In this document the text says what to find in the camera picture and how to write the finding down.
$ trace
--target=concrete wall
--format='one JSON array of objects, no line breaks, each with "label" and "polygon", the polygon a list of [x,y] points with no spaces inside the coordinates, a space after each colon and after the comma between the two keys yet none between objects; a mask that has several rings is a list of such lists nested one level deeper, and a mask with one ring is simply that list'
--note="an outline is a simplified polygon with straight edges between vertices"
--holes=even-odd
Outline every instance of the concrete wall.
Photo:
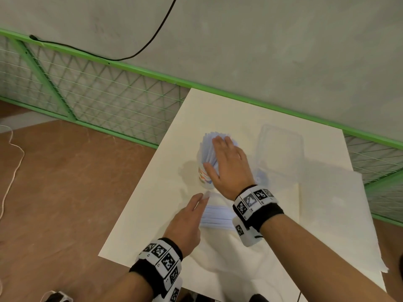
[{"label": "concrete wall", "polygon": [[[134,54],[172,0],[0,0],[0,27]],[[403,0],[178,0],[127,61],[403,141]]]}]

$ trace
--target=brown floor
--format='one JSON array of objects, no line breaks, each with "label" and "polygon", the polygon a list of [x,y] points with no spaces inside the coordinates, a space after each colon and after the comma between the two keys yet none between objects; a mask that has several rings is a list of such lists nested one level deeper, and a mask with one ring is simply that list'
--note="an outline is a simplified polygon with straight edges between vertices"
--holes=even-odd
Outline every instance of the brown floor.
[{"label": "brown floor", "polygon": [[[0,101],[0,118],[24,112]],[[0,199],[21,153],[0,134]],[[154,149],[65,121],[15,131],[26,156],[0,221],[0,301],[38,302],[50,289],[91,300],[127,268],[98,257]],[[374,221],[388,293],[403,302],[403,228]]]}]

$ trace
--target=forearm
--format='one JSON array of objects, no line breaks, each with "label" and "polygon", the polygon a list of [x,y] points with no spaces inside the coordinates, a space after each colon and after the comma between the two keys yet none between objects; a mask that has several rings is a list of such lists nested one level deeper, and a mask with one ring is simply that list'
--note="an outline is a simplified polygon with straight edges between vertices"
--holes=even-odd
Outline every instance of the forearm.
[{"label": "forearm", "polygon": [[150,302],[153,291],[147,281],[137,273],[129,272],[119,279],[96,302]]},{"label": "forearm", "polygon": [[308,301],[394,301],[288,216],[270,218],[260,233]]}]

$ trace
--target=green metal bar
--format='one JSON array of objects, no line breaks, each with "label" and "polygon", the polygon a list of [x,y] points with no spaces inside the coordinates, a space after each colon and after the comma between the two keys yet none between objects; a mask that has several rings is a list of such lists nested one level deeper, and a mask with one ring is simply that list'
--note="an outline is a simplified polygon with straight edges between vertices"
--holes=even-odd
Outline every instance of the green metal bar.
[{"label": "green metal bar", "polygon": [[386,223],[391,223],[392,225],[396,225],[398,227],[403,227],[403,223],[400,221],[385,217],[383,215],[375,214],[375,213],[371,213],[371,215],[372,215],[372,218],[374,218],[374,219],[381,220]]},{"label": "green metal bar", "polygon": [[20,41],[11,38],[10,43],[16,49],[16,51],[21,55],[23,60],[27,63],[30,69],[33,71],[35,76],[39,79],[39,81],[49,90],[50,94],[56,99],[58,105],[66,111],[67,117],[70,121],[76,121],[76,117],[74,116],[72,110],[64,101],[63,97],[60,95],[59,91],[50,81],[46,73],[43,71],[42,67],[39,65],[37,60],[32,55],[31,51],[25,46],[25,44]]},{"label": "green metal bar", "polygon": [[403,182],[403,169],[398,170],[390,175],[386,175],[379,180],[370,182],[365,185],[365,192],[368,195],[380,190],[382,188],[391,186],[395,183]]},{"label": "green metal bar", "polygon": [[15,101],[13,99],[8,99],[6,97],[0,96],[0,100],[5,101],[5,102],[10,103],[10,104],[20,106],[20,107],[27,108],[27,109],[32,110],[32,111],[36,111],[36,112],[46,114],[47,116],[53,116],[53,117],[56,117],[56,118],[61,119],[61,120],[69,121],[69,122],[72,122],[74,124],[78,124],[78,125],[81,125],[81,126],[84,126],[84,127],[87,127],[87,128],[97,130],[99,132],[110,134],[111,136],[118,137],[118,138],[121,138],[121,139],[125,139],[125,140],[128,140],[128,141],[134,142],[134,143],[138,143],[140,145],[144,145],[144,146],[151,147],[151,148],[154,148],[154,149],[158,148],[157,144],[150,143],[150,142],[147,142],[147,141],[143,141],[143,140],[140,140],[140,139],[137,139],[137,138],[134,138],[134,137],[130,137],[130,136],[127,136],[125,134],[119,134],[117,132],[114,132],[114,131],[111,131],[111,130],[108,130],[108,129],[105,129],[105,128],[102,128],[102,127],[99,127],[99,126],[96,126],[96,125],[92,125],[92,124],[89,124],[89,123],[85,123],[85,122],[82,122],[80,120],[71,121],[67,116],[62,116],[60,114],[57,114],[57,113],[54,113],[54,112],[51,112],[51,111],[47,111],[47,110],[44,110],[44,109],[41,109],[41,108],[38,108],[38,107],[30,106],[28,104]]},{"label": "green metal bar", "polygon": [[217,95],[220,95],[220,96],[228,97],[230,99],[235,99],[237,101],[242,101],[242,102],[252,104],[252,105],[255,105],[255,106],[259,106],[259,107],[271,109],[271,110],[274,110],[274,111],[282,112],[282,113],[285,113],[285,114],[289,114],[291,116],[300,117],[300,118],[305,119],[305,120],[314,121],[314,122],[324,124],[324,125],[327,125],[327,126],[332,126],[332,127],[335,127],[335,128],[342,129],[346,134],[350,134],[350,135],[358,137],[358,138],[362,138],[362,139],[365,139],[365,140],[368,140],[368,141],[380,143],[380,144],[383,144],[383,145],[386,145],[386,146],[390,146],[390,147],[394,147],[394,148],[403,150],[403,142],[401,142],[401,141],[397,141],[397,140],[393,140],[393,139],[390,139],[390,138],[378,136],[378,135],[372,134],[370,132],[361,131],[359,129],[351,128],[351,127],[348,127],[348,126],[345,126],[345,125],[342,125],[342,124],[339,124],[339,123],[335,123],[335,122],[332,122],[332,121],[327,121],[327,120],[321,119],[319,117],[310,116],[310,115],[303,114],[303,113],[300,113],[300,112],[297,112],[297,111],[289,110],[287,108],[283,108],[283,107],[280,107],[280,106],[275,106],[275,105],[272,105],[272,104],[269,104],[269,103],[257,101],[257,100],[250,99],[250,98],[247,98],[247,97],[244,97],[244,96],[241,96],[241,95],[230,93],[230,92],[227,92],[227,91],[218,90],[218,89],[215,89],[213,87],[204,86],[204,85],[198,84],[196,82],[190,82],[190,81],[187,81],[187,80],[184,80],[184,79],[181,79],[181,78],[172,77],[172,76],[169,76],[169,75],[166,75],[166,74],[162,74],[162,73],[154,72],[154,71],[147,70],[147,69],[144,69],[144,68],[136,67],[136,66],[133,66],[133,65],[125,64],[123,62],[108,61],[108,60],[105,60],[105,59],[102,59],[102,58],[99,58],[99,57],[96,57],[96,56],[89,55],[87,53],[83,53],[83,52],[71,49],[69,47],[64,47],[62,45],[54,45],[54,44],[50,44],[50,43],[41,43],[41,42],[38,42],[38,41],[30,39],[26,35],[21,35],[21,34],[11,32],[11,31],[8,31],[8,30],[0,29],[0,35],[6,36],[8,38],[14,38],[14,39],[17,39],[17,40],[22,40],[22,41],[27,42],[27,43],[33,43],[33,44],[42,46],[44,48],[52,49],[52,50],[59,51],[59,52],[62,52],[62,53],[67,53],[67,54],[70,54],[70,55],[78,56],[78,57],[81,57],[81,58],[84,58],[84,59],[87,59],[87,60],[98,62],[100,64],[110,65],[110,66],[113,66],[115,68],[119,68],[119,69],[122,69],[122,70],[134,72],[134,73],[145,75],[145,76],[148,76],[148,77],[152,77],[152,78],[158,79],[160,81],[166,81],[166,82],[170,82],[172,84],[176,84],[176,85],[184,86],[184,87],[188,87],[188,88],[199,89],[199,90],[206,91],[206,92],[209,92],[209,93],[213,93],[213,94],[217,94]]}]

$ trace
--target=person's right hand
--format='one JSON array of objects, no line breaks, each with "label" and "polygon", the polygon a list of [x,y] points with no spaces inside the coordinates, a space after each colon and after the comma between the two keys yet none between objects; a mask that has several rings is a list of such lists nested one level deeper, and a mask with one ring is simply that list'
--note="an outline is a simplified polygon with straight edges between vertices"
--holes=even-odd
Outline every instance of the person's right hand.
[{"label": "person's right hand", "polygon": [[204,169],[215,188],[225,198],[234,201],[244,188],[255,184],[248,160],[243,150],[236,147],[230,137],[225,137],[224,140],[220,136],[215,137],[213,146],[220,176],[210,163],[203,163]]}]

